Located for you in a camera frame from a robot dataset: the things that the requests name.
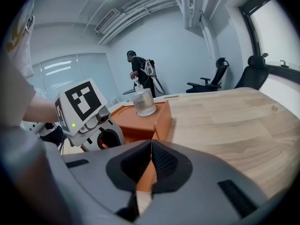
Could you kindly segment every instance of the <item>wooden table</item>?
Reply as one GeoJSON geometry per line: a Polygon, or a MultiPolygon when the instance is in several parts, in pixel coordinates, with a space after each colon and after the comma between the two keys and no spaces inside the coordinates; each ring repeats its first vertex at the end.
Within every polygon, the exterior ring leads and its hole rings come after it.
{"type": "Polygon", "coordinates": [[[281,104],[251,88],[164,97],[155,101],[170,103],[168,142],[218,156],[268,197],[291,184],[300,163],[300,121],[281,104]]]}

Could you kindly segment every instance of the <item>orange box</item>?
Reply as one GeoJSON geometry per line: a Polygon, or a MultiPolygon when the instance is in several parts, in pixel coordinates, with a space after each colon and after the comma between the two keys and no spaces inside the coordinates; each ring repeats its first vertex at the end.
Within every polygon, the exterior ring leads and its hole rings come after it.
{"type": "MultiPolygon", "coordinates": [[[[120,126],[126,144],[148,139],[166,140],[172,121],[169,101],[155,103],[155,106],[156,111],[146,117],[137,115],[134,105],[122,106],[112,112],[111,118],[120,126]]],[[[150,192],[156,182],[155,175],[154,165],[150,161],[136,190],[150,192]]]]}

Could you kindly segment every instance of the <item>office chair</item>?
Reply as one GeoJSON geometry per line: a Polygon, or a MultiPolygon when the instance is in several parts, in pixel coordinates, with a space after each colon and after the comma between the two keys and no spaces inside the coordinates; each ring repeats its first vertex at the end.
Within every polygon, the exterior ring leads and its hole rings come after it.
{"type": "Polygon", "coordinates": [[[268,54],[252,55],[248,58],[248,65],[235,88],[249,87],[259,90],[269,76],[269,69],[265,67],[268,54]]]}
{"type": "Polygon", "coordinates": [[[225,58],[219,58],[216,61],[216,67],[217,67],[217,72],[210,84],[208,84],[208,81],[210,81],[209,78],[201,77],[200,79],[205,80],[205,85],[199,85],[197,83],[192,83],[188,82],[188,85],[191,85],[192,88],[188,89],[186,92],[187,93],[192,93],[192,92],[212,92],[212,91],[217,91],[218,88],[221,88],[219,81],[223,77],[226,69],[229,67],[229,63],[225,60],[225,58]]]}

